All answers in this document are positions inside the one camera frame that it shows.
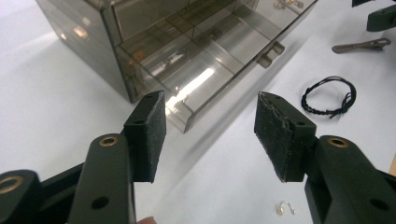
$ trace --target metal tool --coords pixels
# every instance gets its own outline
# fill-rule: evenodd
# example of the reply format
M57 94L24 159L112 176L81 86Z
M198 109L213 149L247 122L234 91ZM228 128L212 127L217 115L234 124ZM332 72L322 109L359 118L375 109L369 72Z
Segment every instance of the metal tool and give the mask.
M386 45L389 45L390 43L390 40L387 38L379 38L362 43L337 45L332 47L332 51L334 53L344 53L353 49L382 50Z

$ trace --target small metal ring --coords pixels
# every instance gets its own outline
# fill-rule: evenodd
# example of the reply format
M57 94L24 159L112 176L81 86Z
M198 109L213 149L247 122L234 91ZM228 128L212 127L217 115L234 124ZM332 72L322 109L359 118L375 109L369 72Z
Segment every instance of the small metal ring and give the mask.
M100 140L99 145L101 147L112 147L119 142L119 138L115 136L109 136Z
M6 183L8 181L11 181L11 180L15 180L15 183L11 186L0 189L0 194L9 193L12 190L16 189L17 187L19 187L23 183L23 177L21 177L19 175L13 175L13 176L8 176L8 177L0 180L0 185L3 183Z
M335 147L348 147L349 143L341 138L332 137L327 140L331 145Z

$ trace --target transparent plastic box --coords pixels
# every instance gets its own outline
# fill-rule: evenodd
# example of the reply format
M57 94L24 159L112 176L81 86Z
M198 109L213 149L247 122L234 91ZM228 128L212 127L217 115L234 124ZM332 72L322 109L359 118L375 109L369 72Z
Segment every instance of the transparent plastic box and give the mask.
M186 132L316 0L36 0L62 41L131 102L165 90Z

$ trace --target metal clip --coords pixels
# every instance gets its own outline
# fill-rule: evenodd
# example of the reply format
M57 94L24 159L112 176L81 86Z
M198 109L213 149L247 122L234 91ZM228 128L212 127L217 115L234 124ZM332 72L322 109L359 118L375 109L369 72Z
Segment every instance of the metal clip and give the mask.
M332 47L332 51L334 53L344 53L352 49L382 50L386 45L389 45L390 43L390 40L387 38L379 38L357 44L337 45Z
M282 204L283 204L283 203L286 203L286 204L289 206L291 213L292 213L293 215L296 215L297 211L296 211L294 208L291 207L291 204L288 203L288 202L283 201L283 202L281 202L281 203L277 206L277 208L276 208L276 212L277 212L280 216L282 216L282 215L285 213L285 209L282 207Z

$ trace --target white table surface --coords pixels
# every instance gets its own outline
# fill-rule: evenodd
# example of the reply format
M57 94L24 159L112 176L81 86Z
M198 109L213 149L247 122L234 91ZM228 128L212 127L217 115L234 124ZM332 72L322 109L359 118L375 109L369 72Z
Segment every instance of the white table surface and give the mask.
M369 33L365 27L369 13L392 3L352 8L349 0L320 0L282 41L286 50L271 67L256 66L186 134L168 122L154 184L135 184L138 218L312 223L304 183L280 183L253 125L258 91L279 94L303 111L304 90L329 76L352 82L358 97L340 119L303 111L318 125L317 136L353 141L387 172L396 151L396 29ZM393 42L383 51L331 51L382 36ZM347 91L329 83L310 104L336 108ZM30 169L42 180L57 175L85 160L91 140L119 133L133 108L58 39L34 0L0 0L0 174ZM297 214L279 216L281 201Z

